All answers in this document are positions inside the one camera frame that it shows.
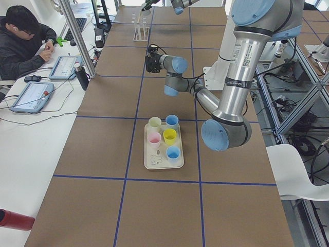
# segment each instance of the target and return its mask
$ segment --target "black keyboard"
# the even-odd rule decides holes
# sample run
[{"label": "black keyboard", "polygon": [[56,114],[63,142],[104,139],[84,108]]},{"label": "black keyboard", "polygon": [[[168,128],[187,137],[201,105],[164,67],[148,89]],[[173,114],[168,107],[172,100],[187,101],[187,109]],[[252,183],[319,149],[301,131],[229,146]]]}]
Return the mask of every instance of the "black keyboard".
[{"label": "black keyboard", "polygon": [[[86,25],[87,18],[76,18],[76,21],[78,23],[78,26],[80,28],[80,31],[82,32],[82,30],[84,28],[84,25]],[[65,40],[72,40],[72,39],[74,39],[74,37],[73,37],[70,29],[68,29],[68,31],[67,31],[64,39]]]}]

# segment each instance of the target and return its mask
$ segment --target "white table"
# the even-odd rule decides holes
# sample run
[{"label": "white table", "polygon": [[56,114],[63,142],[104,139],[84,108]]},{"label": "white table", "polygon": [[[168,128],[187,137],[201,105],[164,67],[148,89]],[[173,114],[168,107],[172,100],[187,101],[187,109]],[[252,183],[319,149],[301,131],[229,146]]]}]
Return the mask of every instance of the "white table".
[{"label": "white table", "polygon": [[[87,19],[87,25],[82,36],[87,49],[91,49],[94,43],[94,27]],[[55,46],[50,61],[42,67],[52,67],[58,56],[71,56],[79,54],[76,46],[70,46],[64,42],[63,47]],[[50,70],[39,70],[33,74],[48,76]],[[63,81],[52,81],[58,88]],[[19,95],[25,87],[24,78],[20,78],[8,92],[9,95]],[[60,109],[66,96],[73,90],[65,101],[63,107],[57,112],[41,112],[36,115],[13,113],[9,109],[0,109],[0,118],[9,121],[31,124],[59,116],[65,113],[73,113],[55,117],[31,126],[6,122],[0,120],[0,208],[14,211],[23,215],[36,217],[47,191],[49,182],[56,168],[74,123],[77,109],[79,108],[85,91],[82,90],[79,81],[75,78],[65,82],[52,95],[42,111],[55,111]],[[8,98],[9,105],[16,98]],[[7,105],[3,101],[0,108]],[[19,231],[0,227],[0,246],[23,247],[30,231]]]}]

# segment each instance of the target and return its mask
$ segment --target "red cylinder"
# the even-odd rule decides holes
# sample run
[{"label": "red cylinder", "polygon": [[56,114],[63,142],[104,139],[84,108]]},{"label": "red cylinder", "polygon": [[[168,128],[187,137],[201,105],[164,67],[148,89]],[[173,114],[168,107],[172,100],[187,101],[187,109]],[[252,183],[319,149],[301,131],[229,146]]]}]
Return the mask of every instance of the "red cylinder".
[{"label": "red cylinder", "polygon": [[32,229],[35,219],[8,210],[0,209],[0,226],[29,231]]}]

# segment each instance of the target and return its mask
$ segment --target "yellow cup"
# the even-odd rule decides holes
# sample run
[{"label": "yellow cup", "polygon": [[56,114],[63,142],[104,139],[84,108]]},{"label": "yellow cup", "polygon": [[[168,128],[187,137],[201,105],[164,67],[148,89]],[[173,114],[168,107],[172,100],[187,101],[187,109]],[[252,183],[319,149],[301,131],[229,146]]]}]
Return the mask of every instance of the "yellow cup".
[{"label": "yellow cup", "polygon": [[164,142],[168,146],[174,145],[176,137],[177,137],[177,132],[174,129],[166,129],[163,132]]}]

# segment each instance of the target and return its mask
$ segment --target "white tray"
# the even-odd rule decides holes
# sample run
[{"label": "white tray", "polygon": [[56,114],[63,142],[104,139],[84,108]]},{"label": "white tray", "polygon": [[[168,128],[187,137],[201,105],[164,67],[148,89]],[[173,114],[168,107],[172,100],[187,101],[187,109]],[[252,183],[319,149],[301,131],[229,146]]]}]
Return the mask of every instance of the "white tray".
[{"label": "white tray", "polygon": [[167,129],[165,122],[161,124],[161,129],[159,133],[162,136],[160,146],[157,149],[151,147],[148,142],[148,133],[150,131],[149,124],[145,125],[144,128],[144,165],[147,169],[171,169],[180,168],[184,164],[183,148],[181,144],[180,126],[177,125],[177,137],[173,146],[177,146],[180,149],[180,157],[175,163],[169,162],[166,156],[166,150],[169,147],[163,140],[163,131]]}]

